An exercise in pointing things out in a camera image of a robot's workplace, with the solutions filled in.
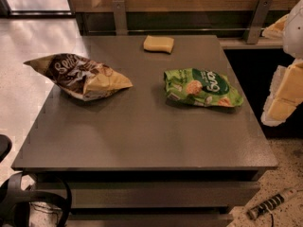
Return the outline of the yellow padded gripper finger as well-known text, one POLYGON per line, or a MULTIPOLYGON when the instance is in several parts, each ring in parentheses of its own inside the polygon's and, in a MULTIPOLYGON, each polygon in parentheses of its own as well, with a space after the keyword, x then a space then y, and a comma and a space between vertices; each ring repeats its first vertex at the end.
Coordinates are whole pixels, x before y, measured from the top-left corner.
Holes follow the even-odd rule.
POLYGON ((262 36, 268 39, 279 39, 282 37, 283 29, 287 21, 288 14, 282 16, 270 26, 262 31, 262 36))
POLYGON ((303 102, 303 61, 295 60, 288 67, 279 65, 273 74, 269 91, 261 122, 275 127, 284 123, 303 102))

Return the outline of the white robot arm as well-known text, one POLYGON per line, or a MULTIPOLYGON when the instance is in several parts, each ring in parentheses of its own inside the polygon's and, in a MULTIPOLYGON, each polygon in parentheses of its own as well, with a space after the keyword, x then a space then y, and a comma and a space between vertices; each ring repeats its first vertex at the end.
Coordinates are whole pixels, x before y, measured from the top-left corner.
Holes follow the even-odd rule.
POLYGON ((282 39, 283 51, 294 58, 287 67, 279 65, 273 74, 270 94, 263 106, 261 122, 269 127, 284 123, 303 102, 303 0, 266 27, 262 36, 282 39))

